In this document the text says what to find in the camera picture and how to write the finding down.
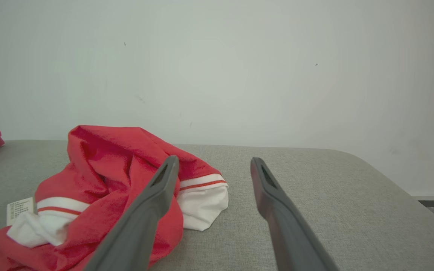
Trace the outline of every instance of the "care label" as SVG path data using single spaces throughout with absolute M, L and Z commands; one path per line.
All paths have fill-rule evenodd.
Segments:
M 34 212 L 33 198 L 22 199 L 20 201 L 8 204 L 6 207 L 6 225 L 11 226 L 19 214 L 26 211 L 30 211 L 31 213 Z

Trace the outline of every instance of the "wall stain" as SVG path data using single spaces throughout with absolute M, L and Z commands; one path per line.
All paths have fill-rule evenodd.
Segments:
M 142 99 L 140 96 L 138 96 L 138 95 L 135 95 L 135 98 L 137 98 L 140 102 L 142 102 L 142 103 L 145 103 L 145 100 L 144 99 Z
M 390 153 L 393 155 L 397 155 L 397 154 L 400 154 L 400 151 L 399 151 L 399 149 L 395 148 L 394 146 L 391 146 L 390 147 Z
M 412 139 L 408 142 L 408 145 L 411 146 L 412 149 L 414 149 L 418 161 L 424 164 L 421 165 L 421 167 L 424 168 L 427 175 L 433 175 L 434 160 L 425 145 L 420 141 L 420 139 Z

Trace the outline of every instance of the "gray fabric surface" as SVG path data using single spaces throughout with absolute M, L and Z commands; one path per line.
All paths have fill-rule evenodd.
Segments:
M 250 159 L 263 158 L 341 270 L 434 270 L 434 215 L 383 174 L 326 149 L 177 145 L 218 168 L 229 208 L 151 270 L 276 270 L 255 207 Z M 0 228 L 6 204 L 32 196 L 67 163 L 64 141 L 8 141 L 0 148 Z

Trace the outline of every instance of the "gray cushion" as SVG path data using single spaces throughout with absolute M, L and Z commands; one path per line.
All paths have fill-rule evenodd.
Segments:
M 327 149 L 177 145 L 218 168 L 229 208 L 152 270 L 276 270 L 267 223 L 255 207 L 250 159 L 266 161 L 341 270 L 434 270 L 434 215 L 360 158 Z M 65 141 L 0 148 L 0 228 L 6 204 L 32 196 L 67 163 Z

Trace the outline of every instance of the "red stripe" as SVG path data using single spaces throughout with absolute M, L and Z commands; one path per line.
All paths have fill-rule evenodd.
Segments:
M 180 190 L 185 190 L 185 189 L 190 189 L 190 188 L 195 188 L 195 187 L 203 187 L 203 186 L 208 186 L 211 184 L 218 184 L 218 183 L 225 183 L 224 180 L 219 180 L 219 181 L 213 181 L 213 182 L 208 182 L 208 183 L 203 183 L 203 184 L 194 184 L 194 185 L 189 185 L 186 187 L 182 187 Z
M 70 210 L 70 209 L 66 209 L 66 208 L 60 208 L 60 207 L 43 207 L 43 208 L 38 209 L 38 212 L 48 211 L 48 210 L 59 211 L 59 212 L 63 212 L 63 213 L 73 214 L 73 215 L 79 215 L 79 214 L 81 214 L 81 212 Z

